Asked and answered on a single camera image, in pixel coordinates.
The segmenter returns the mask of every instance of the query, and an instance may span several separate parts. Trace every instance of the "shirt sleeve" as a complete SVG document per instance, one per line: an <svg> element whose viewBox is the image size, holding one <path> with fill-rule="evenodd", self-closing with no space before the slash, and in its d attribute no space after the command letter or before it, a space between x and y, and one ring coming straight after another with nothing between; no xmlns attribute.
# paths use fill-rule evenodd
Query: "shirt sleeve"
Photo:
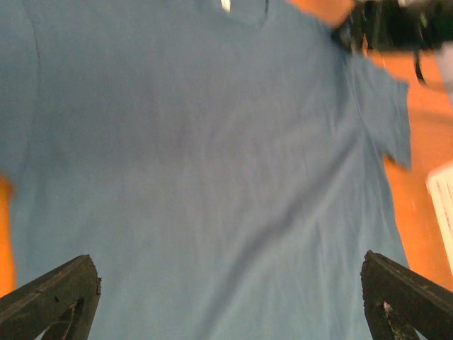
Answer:
<svg viewBox="0 0 453 340"><path fill-rule="evenodd" d="M0 175L14 184L25 161L38 95L38 54L22 1L0 1Z"/></svg>
<svg viewBox="0 0 453 340"><path fill-rule="evenodd" d="M411 167L408 84L361 55L350 58L349 75L365 130L382 155Z"/></svg>

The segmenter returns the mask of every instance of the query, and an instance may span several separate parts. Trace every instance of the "blue shirt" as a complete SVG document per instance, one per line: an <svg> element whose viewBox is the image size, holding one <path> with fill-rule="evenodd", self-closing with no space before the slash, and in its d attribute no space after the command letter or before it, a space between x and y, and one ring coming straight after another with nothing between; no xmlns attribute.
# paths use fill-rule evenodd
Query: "blue shirt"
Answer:
<svg viewBox="0 0 453 340"><path fill-rule="evenodd" d="M406 84L282 0L3 0L0 31L19 285L90 254L96 340L371 339Z"/></svg>

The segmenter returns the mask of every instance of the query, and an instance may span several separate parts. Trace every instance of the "orange surface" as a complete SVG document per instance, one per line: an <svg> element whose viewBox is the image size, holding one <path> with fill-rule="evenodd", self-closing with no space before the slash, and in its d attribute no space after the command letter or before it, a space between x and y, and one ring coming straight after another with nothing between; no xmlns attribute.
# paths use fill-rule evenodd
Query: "orange surface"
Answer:
<svg viewBox="0 0 453 340"><path fill-rule="evenodd" d="M350 0L293 2L332 25L341 21L352 7ZM453 277L425 186L429 171L453 159L452 107L445 93L433 92L418 84L410 55L373 58L395 77L405 79L411 84L408 106L412 129L413 170L408 172L390 162L386 163L394 195L396 221L409 264L414 271L453 290ZM427 78L433 81L441 80L433 56L425 56L422 66ZM0 179L0 296L15 287L8 224L10 195L11 188L5 180Z"/></svg>

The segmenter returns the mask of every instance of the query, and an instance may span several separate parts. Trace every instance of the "cloth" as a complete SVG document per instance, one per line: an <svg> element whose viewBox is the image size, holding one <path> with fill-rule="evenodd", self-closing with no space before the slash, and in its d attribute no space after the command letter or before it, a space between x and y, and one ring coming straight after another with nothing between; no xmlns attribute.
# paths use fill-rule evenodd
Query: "cloth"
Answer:
<svg viewBox="0 0 453 340"><path fill-rule="evenodd" d="M90 339L371 339L363 256L406 264L407 84L240 1L0 2L18 283L90 254Z"/></svg>

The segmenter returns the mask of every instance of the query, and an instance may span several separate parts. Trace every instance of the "t-shirt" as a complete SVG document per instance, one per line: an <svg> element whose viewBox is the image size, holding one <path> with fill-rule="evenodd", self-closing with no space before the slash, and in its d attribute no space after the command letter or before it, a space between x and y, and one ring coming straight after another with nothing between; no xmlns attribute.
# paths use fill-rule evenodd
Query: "t-shirt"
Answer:
<svg viewBox="0 0 453 340"><path fill-rule="evenodd" d="M3 0L0 31L19 285L90 254L95 340L371 339L407 84L283 0Z"/></svg>

